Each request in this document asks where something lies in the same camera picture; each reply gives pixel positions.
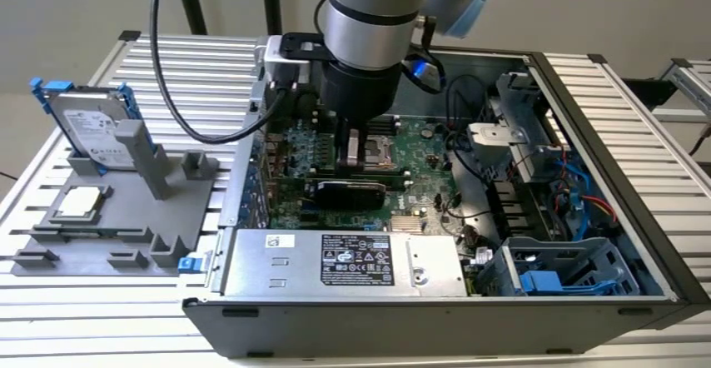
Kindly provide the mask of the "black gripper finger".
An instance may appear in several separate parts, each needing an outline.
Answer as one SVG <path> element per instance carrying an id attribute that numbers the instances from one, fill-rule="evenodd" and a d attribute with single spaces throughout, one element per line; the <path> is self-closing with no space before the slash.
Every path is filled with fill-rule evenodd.
<path id="1" fill-rule="evenodd" d="M 334 173 L 338 177 L 349 177 L 361 172 L 365 162 L 366 126 L 349 122 L 344 117 L 336 120 L 334 132 Z"/>

